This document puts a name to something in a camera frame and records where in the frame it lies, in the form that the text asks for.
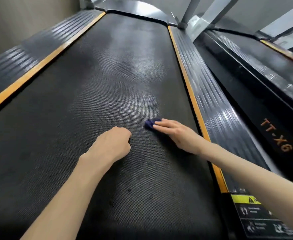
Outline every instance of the yellow warning label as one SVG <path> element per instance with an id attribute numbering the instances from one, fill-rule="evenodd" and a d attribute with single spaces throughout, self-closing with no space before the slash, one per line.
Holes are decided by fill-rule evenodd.
<path id="1" fill-rule="evenodd" d="M 242 195 L 242 194 L 232 194 L 232 199 L 234 203 L 242 203 L 242 204 L 261 204 L 257 201 L 257 199 L 252 195 Z"/>

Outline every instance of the yellow stripe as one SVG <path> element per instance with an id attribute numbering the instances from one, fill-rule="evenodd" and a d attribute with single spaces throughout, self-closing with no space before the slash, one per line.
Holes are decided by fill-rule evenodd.
<path id="1" fill-rule="evenodd" d="M 261 203 L 257 201 L 257 199 L 252 195 L 242 195 L 242 194 L 232 194 L 232 199 L 234 203 L 242 203 L 242 204 L 258 204 Z"/>
<path id="2" fill-rule="evenodd" d="M 175 50 L 177 59 L 178 59 L 179 64 L 180 64 L 180 68 L 181 68 L 181 71 L 182 71 L 182 74 L 183 74 L 183 77 L 184 77 L 184 80 L 185 80 L 186 87 L 187 87 L 188 92 L 189 92 L 189 96 L 191 98 L 191 102 L 192 102 L 192 105 L 193 105 L 194 112 L 196 114 L 198 123 L 200 125 L 202 135 L 207 141 L 211 142 L 211 139 L 210 139 L 210 137 L 208 135 L 208 130 L 207 130 L 206 126 L 205 126 L 202 114 L 200 112 L 200 108 L 199 108 L 198 103 L 196 101 L 193 89 L 192 89 L 190 81 L 189 81 L 189 77 L 187 75 L 186 69 L 185 69 L 184 64 L 182 62 L 182 59 L 181 59 L 179 50 L 177 48 L 177 45 L 175 43 L 174 36 L 173 36 L 173 33 L 172 33 L 172 29 L 171 29 L 170 26 L 168 26 L 168 31 L 170 33 L 170 36 L 171 36 L 171 39 L 172 39 L 172 42 L 173 42 L 174 50 Z M 214 164 L 212 164 L 212 166 L 213 166 L 213 170 L 214 170 L 214 173 L 215 173 L 215 176 L 216 176 L 216 179 L 217 179 L 217 183 L 219 185 L 221 193 L 228 193 L 229 190 L 228 190 L 227 185 L 225 183 L 225 179 L 224 179 L 224 176 L 223 176 L 223 173 L 222 173 L 221 169 L 219 167 L 217 167 L 216 165 L 214 165 Z"/>
<path id="3" fill-rule="evenodd" d="M 282 50 L 281 48 L 278 48 L 277 46 L 275 46 L 274 44 L 270 43 L 269 41 L 266 40 L 260 40 L 263 44 L 265 44 L 266 46 L 274 49 L 275 51 L 287 56 L 288 58 L 290 58 L 291 60 L 293 60 L 293 52 L 290 52 L 288 50 Z"/>
<path id="4" fill-rule="evenodd" d="M 13 84 L 8 86 L 4 91 L 0 93 L 0 104 L 6 100 L 10 95 L 12 95 L 16 90 L 18 90 L 25 82 L 31 79 L 37 72 L 39 72 L 45 65 L 47 65 L 51 60 L 53 60 L 57 55 L 59 55 L 63 50 L 65 50 L 70 44 L 77 40 L 84 32 L 86 32 L 93 24 L 100 20 L 105 15 L 105 12 L 101 13 L 94 20 L 92 20 L 88 25 L 82 28 L 76 35 L 70 38 L 67 42 L 62 44 L 59 48 L 49 54 L 46 58 L 40 61 L 39 64 L 35 65 L 27 73 L 17 79 Z"/>

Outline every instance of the person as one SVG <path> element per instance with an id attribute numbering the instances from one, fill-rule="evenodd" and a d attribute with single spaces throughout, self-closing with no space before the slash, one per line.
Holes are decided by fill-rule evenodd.
<path id="1" fill-rule="evenodd" d="M 197 154 L 231 174 L 293 229 L 292 182 L 205 140 L 177 121 L 162 119 L 153 127 L 167 134 L 180 149 Z M 129 130 L 118 127 L 98 136 L 88 151 L 80 156 L 68 180 L 21 239 L 75 239 L 97 184 L 115 161 L 130 152 L 130 137 Z"/>

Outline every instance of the orange edge strip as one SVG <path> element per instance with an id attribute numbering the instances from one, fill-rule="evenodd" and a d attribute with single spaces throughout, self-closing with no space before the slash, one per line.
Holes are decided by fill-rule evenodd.
<path id="1" fill-rule="evenodd" d="M 30 69 L 27 73 L 17 79 L 14 83 L 9 85 L 5 90 L 0 92 L 0 104 L 3 103 L 9 96 L 11 96 L 16 90 L 18 90 L 24 83 L 31 79 L 37 72 L 39 72 L 45 65 L 47 65 L 51 60 L 53 60 L 56 56 L 58 56 L 63 50 L 65 50 L 70 44 L 72 44 L 75 40 L 77 40 L 84 32 L 86 32 L 93 24 L 95 24 L 98 20 L 100 20 L 105 15 L 105 12 L 101 13 L 94 20 L 92 20 L 89 24 L 87 24 L 84 28 L 82 28 L 77 34 L 75 34 L 72 38 L 62 44 L 59 48 L 45 57 L 40 63 L 35 65 L 32 69 Z"/>
<path id="2" fill-rule="evenodd" d="M 200 108 L 199 108 L 198 103 L 196 101 L 193 89 L 192 89 L 190 81 L 189 81 L 189 77 L 187 75 L 186 69 L 185 69 L 184 64 L 182 62 L 182 59 L 181 59 L 179 50 L 177 48 L 177 45 L 175 43 L 173 33 L 172 33 L 172 29 L 171 29 L 170 26 L 168 26 L 168 31 L 170 33 L 171 40 L 173 42 L 174 50 L 175 50 L 177 59 L 178 59 L 179 64 L 180 64 L 180 68 L 181 68 L 181 71 L 182 71 L 182 74 L 183 74 L 183 77 L 184 77 L 184 80 L 185 80 L 185 84 L 186 84 L 186 87 L 188 89 L 188 92 L 189 92 L 189 95 L 190 95 L 190 98 L 191 98 L 191 102 L 192 102 L 192 105 L 193 105 L 194 112 L 196 114 L 197 120 L 198 120 L 200 128 L 201 128 L 202 135 L 207 141 L 211 142 L 211 139 L 210 139 L 210 137 L 208 135 L 208 130 L 207 130 L 206 126 L 205 126 L 203 117 L 202 117 L 201 112 L 200 112 Z M 216 165 L 214 165 L 214 164 L 212 164 L 212 166 L 213 166 L 213 170 L 214 170 L 214 173 L 215 173 L 215 176 L 216 176 L 216 179 L 217 179 L 217 183 L 219 185 L 221 193 L 228 193 L 229 190 L 227 188 L 227 185 L 226 185 L 226 182 L 225 182 L 225 179 L 224 179 L 224 176 L 223 176 L 223 173 L 222 173 L 221 169 L 219 167 L 217 167 Z"/>
<path id="3" fill-rule="evenodd" d="M 265 44 L 266 46 L 272 48 L 273 50 L 283 54 L 284 56 L 290 58 L 291 60 L 293 60 L 293 52 L 287 51 L 287 50 L 282 50 L 278 47 L 276 47 L 274 44 L 270 43 L 269 41 L 266 40 L 260 40 L 261 43 Z"/>

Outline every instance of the blue cloth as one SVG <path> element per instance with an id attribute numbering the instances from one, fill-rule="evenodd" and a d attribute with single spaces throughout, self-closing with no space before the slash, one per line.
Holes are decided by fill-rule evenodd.
<path id="1" fill-rule="evenodd" d="M 161 121 L 161 119 L 150 119 L 144 122 L 144 126 L 147 129 L 154 130 L 153 125 L 156 121 Z"/>

